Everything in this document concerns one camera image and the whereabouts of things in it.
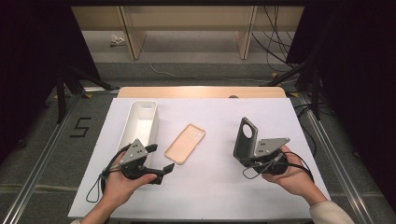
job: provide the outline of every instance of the white table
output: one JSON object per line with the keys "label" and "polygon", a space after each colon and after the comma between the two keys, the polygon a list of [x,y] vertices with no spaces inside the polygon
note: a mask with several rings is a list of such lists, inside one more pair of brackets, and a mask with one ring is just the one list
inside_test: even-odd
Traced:
{"label": "white table", "polygon": [[289,137],[288,147],[311,168],[316,184],[329,197],[291,102],[287,98],[255,99],[137,99],[116,98],[109,108],[91,161],[71,207],[70,217],[84,217],[93,207],[85,198],[97,176],[115,154],[132,102],[153,100],[160,118],[158,149],[151,168],[171,163],[164,152],[193,123],[206,135],[183,165],[163,183],[138,189],[112,217],[151,221],[254,221],[310,218],[308,204],[280,186],[257,177],[243,177],[244,167],[233,157],[242,117],[259,129],[258,139]]}

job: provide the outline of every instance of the wooden edge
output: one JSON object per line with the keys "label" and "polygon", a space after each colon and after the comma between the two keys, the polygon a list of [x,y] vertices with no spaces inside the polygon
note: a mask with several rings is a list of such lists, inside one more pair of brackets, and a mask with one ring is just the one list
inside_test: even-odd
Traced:
{"label": "wooden edge", "polygon": [[286,98],[280,87],[123,87],[119,98]]}

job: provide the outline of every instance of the orange phone case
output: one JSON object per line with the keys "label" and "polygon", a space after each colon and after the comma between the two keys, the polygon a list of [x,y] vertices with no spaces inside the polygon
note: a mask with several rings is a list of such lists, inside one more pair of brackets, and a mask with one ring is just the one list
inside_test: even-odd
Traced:
{"label": "orange phone case", "polygon": [[204,136],[205,130],[193,124],[187,125],[166,150],[165,156],[176,164],[183,164]]}

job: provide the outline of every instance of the sleeve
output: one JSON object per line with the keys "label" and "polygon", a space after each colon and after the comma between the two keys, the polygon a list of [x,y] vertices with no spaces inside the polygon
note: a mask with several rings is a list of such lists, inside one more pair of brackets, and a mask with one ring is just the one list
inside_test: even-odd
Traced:
{"label": "sleeve", "polygon": [[70,224],[79,224],[79,220],[74,220],[74,221],[71,222]]}
{"label": "sleeve", "polygon": [[309,208],[309,213],[316,224],[354,223],[350,216],[332,201],[315,204]]}

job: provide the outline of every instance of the white box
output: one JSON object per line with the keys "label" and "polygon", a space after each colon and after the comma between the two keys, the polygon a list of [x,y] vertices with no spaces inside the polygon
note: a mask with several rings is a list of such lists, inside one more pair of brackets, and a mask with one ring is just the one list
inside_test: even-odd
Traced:
{"label": "white box", "polygon": [[[134,101],[129,109],[128,118],[122,131],[117,151],[126,147],[138,138],[144,147],[155,144],[158,131],[158,110],[154,101]],[[148,154],[145,165],[151,163]]]}

